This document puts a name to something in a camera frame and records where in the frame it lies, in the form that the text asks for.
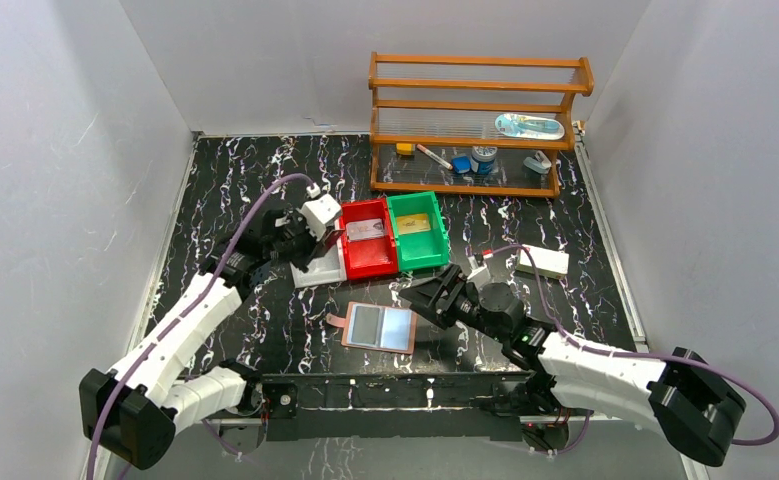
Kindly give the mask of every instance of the blue cube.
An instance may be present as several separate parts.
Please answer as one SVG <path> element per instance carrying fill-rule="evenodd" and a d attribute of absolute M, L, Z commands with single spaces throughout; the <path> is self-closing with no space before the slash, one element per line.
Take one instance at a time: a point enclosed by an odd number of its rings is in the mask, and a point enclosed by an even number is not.
<path fill-rule="evenodd" d="M 451 165 L 456 173 L 468 173 L 471 171 L 471 160 L 467 155 L 459 155 L 451 159 Z"/>

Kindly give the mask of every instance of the red plastic box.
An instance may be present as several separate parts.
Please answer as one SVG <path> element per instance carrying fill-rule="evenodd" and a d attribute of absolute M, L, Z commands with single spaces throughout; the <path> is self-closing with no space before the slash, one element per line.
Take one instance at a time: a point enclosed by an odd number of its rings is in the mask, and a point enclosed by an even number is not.
<path fill-rule="evenodd" d="M 375 218 L 383 220 L 383 231 L 386 232 L 383 237 L 351 242 L 347 232 L 342 233 L 342 256 L 348 280 L 398 273 L 395 235 L 385 198 L 342 204 L 340 227 L 344 231 L 349 222 Z"/>

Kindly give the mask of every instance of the metal frame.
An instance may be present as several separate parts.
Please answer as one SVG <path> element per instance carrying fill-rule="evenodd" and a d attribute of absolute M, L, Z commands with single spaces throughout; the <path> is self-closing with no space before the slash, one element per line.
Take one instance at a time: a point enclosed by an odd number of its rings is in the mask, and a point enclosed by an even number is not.
<path fill-rule="evenodd" d="M 583 136 L 575 128 L 575 156 L 580 167 L 580 173 L 583 175 L 586 191 L 589 194 L 589 202 L 595 212 L 595 218 L 598 220 L 598 230 L 601 233 L 601 239 L 607 250 L 607 258 L 610 260 L 610 266 L 613 270 L 613 277 L 616 279 L 616 286 L 622 296 L 622 304 L 625 308 L 625 316 L 630 326 L 633 341 L 637 344 L 646 344 L 645 329 L 642 328 L 642 321 L 636 310 L 636 303 L 633 300 L 633 294 L 630 291 L 630 285 L 625 278 L 622 262 L 619 259 L 619 252 L 616 249 L 616 242 L 613 240 L 610 224 L 607 222 L 607 215 L 604 213 L 604 207 L 601 204 L 601 198 L 598 196 L 598 188 L 595 186 L 595 178 L 592 176 L 589 154 L 586 152 L 586 144 Z"/>

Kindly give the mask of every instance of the white mount block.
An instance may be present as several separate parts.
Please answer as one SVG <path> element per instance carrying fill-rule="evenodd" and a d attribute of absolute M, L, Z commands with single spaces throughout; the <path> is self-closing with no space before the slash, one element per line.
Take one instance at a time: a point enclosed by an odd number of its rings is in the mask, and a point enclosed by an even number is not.
<path fill-rule="evenodd" d="M 342 216 L 342 206 L 326 193 L 317 200 L 304 202 L 298 211 L 306 218 L 315 238 L 322 238 L 327 229 Z"/>

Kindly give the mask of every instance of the yellow block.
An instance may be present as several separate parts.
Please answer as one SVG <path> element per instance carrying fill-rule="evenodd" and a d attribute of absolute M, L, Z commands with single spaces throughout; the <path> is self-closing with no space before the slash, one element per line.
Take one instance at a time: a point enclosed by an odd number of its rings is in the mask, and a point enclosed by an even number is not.
<path fill-rule="evenodd" d="M 398 152 L 398 155 L 412 155 L 415 151 L 415 145 L 412 143 L 396 143 L 395 144 L 395 151 Z"/>
<path fill-rule="evenodd" d="M 398 235 L 427 232 L 430 230 L 430 219 L 427 218 L 426 213 L 403 215 L 395 219 L 395 224 L 398 225 Z"/>

